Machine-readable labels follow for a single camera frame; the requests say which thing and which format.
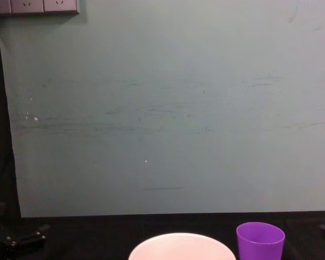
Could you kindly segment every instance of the electrical socket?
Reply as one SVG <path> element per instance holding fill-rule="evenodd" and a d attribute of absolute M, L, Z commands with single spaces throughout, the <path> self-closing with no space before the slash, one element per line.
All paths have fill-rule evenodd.
<path fill-rule="evenodd" d="M 11 0 L 11 6 L 14 14 L 44 12 L 43 0 Z"/>
<path fill-rule="evenodd" d="M 0 15 L 11 13 L 11 1 L 10 0 L 0 0 Z"/>
<path fill-rule="evenodd" d="M 45 12 L 78 13 L 77 0 L 43 0 Z"/>

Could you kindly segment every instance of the light blue wall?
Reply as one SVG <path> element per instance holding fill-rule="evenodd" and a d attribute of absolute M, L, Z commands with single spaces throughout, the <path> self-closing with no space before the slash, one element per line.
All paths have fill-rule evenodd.
<path fill-rule="evenodd" d="M 23 216 L 325 210 L 325 0 L 81 3 L 0 19 Z"/>

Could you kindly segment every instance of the scuff mark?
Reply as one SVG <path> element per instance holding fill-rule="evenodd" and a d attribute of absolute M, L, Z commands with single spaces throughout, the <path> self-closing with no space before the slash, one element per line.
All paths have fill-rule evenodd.
<path fill-rule="evenodd" d="M 164 191 L 164 190 L 181 190 L 184 187 L 160 187 L 160 188 L 143 188 L 144 191 Z"/>
<path fill-rule="evenodd" d="M 294 12 L 294 15 L 289 19 L 289 23 L 292 23 L 294 21 L 294 19 L 296 18 L 298 8 L 300 6 L 300 0 L 297 0 L 296 2 L 297 2 L 297 5 L 296 5 L 296 8 L 295 8 L 295 12 Z"/>

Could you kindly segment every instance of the table surface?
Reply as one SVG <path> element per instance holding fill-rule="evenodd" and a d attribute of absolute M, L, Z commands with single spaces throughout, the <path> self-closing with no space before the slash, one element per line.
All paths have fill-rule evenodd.
<path fill-rule="evenodd" d="M 238 259 L 236 227 L 244 222 L 267 222 L 286 234 L 282 260 L 325 260 L 325 240 L 319 225 L 325 212 L 203 213 L 135 216 L 23 218 L 6 221 L 17 235 L 51 226 L 43 252 L 21 260 L 127 260 L 140 242 L 163 233 L 190 232 L 217 239 Z"/>

